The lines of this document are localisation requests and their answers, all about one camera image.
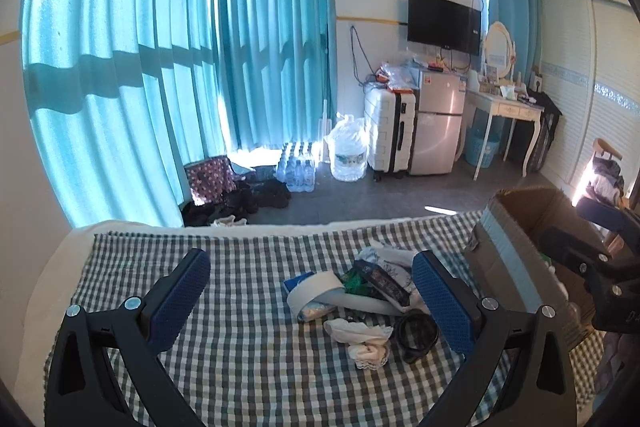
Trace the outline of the blue white tissue packet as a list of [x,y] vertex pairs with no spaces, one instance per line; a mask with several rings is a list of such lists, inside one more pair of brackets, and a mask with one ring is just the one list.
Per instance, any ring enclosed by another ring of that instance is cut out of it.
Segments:
[[340,280],[331,271],[307,272],[283,282],[286,304],[296,320],[303,323],[331,313],[335,307],[320,303],[318,298],[340,286]]

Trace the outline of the black wall television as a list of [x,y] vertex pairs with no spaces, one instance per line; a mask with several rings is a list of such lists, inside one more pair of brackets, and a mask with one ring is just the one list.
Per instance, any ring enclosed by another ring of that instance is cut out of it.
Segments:
[[408,0],[407,38],[477,56],[482,12],[449,0]]

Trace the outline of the white suitcase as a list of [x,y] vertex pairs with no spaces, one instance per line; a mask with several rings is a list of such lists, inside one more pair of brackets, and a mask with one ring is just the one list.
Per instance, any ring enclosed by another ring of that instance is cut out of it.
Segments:
[[413,92],[371,88],[364,96],[368,165],[375,180],[409,169],[416,115]]

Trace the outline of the white tape roll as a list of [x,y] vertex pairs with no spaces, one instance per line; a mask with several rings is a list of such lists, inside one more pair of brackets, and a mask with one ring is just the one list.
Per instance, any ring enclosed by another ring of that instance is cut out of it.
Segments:
[[397,310],[385,298],[349,294],[334,272],[307,272],[283,283],[286,304],[299,322],[310,322],[324,317],[335,308],[361,313],[399,317]]

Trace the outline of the green snack packet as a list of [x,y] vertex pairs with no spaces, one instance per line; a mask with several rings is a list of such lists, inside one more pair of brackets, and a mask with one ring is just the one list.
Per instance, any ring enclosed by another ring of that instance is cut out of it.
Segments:
[[375,297],[376,290],[369,284],[369,282],[358,272],[355,267],[349,269],[344,274],[338,277],[347,294],[363,296],[363,297]]

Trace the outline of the teal window curtain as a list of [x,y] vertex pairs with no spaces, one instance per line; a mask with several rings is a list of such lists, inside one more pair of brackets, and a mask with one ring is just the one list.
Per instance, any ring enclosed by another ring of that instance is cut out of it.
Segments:
[[24,0],[35,141],[75,228],[178,227],[186,166],[317,138],[335,0]]

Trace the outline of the pink mini fridge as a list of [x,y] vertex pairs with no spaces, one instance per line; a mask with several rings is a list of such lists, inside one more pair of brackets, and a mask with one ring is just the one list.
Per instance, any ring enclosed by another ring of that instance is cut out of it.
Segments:
[[450,173],[456,158],[466,95],[463,77],[413,67],[416,117],[409,173],[439,176]]

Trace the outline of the pack of water bottles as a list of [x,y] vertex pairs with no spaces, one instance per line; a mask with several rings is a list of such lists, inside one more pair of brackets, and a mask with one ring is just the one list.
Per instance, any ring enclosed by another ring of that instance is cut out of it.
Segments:
[[319,160],[318,142],[286,143],[274,168],[274,176],[291,193],[311,193],[316,186]]

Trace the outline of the oval vanity mirror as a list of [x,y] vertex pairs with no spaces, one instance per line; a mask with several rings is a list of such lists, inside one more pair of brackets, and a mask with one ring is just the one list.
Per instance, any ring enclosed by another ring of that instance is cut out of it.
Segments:
[[515,43],[506,25],[491,23],[484,39],[485,72],[495,72],[498,79],[511,80],[516,59]]

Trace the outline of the black bags on floor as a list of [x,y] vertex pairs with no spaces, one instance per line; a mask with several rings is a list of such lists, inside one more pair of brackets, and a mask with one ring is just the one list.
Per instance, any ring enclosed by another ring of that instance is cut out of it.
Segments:
[[206,227],[222,218],[250,217],[260,208],[286,208],[291,197],[286,185],[276,179],[260,183],[241,181],[236,184],[234,191],[222,194],[218,202],[206,202],[199,206],[187,202],[181,210],[181,216],[185,227]]

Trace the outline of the large water jug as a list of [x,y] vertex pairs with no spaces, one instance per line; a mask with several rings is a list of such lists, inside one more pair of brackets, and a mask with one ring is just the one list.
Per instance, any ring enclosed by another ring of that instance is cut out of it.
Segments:
[[330,168],[335,180],[356,182],[367,170],[369,139],[364,120],[337,114],[334,128],[326,136]]

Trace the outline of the teal laundry basket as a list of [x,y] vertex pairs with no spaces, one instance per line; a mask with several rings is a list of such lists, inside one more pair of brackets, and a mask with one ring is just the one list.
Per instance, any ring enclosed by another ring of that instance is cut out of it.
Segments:
[[471,166],[489,168],[500,145],[498,133],[490,132],[487,143],[484,143],[485,131],[471,127],[465,132],[464,160]]

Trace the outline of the polka dot bag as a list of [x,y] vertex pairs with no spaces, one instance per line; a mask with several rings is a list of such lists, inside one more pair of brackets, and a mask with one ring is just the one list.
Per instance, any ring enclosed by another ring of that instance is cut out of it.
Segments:
[[236,190],[234,172],[227,156],[209,157],[184,167],[195,205],[218,204]]

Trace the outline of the wooden chair with clothes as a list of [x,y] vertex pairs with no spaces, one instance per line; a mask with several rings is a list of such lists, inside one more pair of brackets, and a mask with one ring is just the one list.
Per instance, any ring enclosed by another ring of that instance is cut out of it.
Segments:
[[585,169],[582,196],[616,208],[625,205],[625,180],[620,169],[623,155],[605,139],[597,138]]

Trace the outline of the cardboard box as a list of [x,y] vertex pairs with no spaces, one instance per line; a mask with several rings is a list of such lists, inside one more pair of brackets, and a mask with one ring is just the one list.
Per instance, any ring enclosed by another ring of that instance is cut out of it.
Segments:
[[584,281],[540,250],[550,227],[602,251],[592,224],[578,216],[572,201],[553,187],[501,190],[489,199],[463,251],[483,295],[518,312],[555,309],[565,342],[574,349],[592,331],[594,304]]

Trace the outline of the crumpled white sock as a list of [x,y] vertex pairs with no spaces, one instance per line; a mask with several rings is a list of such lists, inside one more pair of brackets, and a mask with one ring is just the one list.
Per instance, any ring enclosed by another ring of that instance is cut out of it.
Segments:
[[390,353],[392,326],[369,326],[363,322],[333,319],[323,323],[324,331],[347,348],[349,358],[357,369],[377,371],[383,367]]

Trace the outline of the tissue pack with dark print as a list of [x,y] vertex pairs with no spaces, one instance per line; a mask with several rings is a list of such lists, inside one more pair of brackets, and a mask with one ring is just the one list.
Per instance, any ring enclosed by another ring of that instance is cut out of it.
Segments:
[[414,251],[375,243],[356,254],[354,268],[400,313],[427,312],[412,277]]

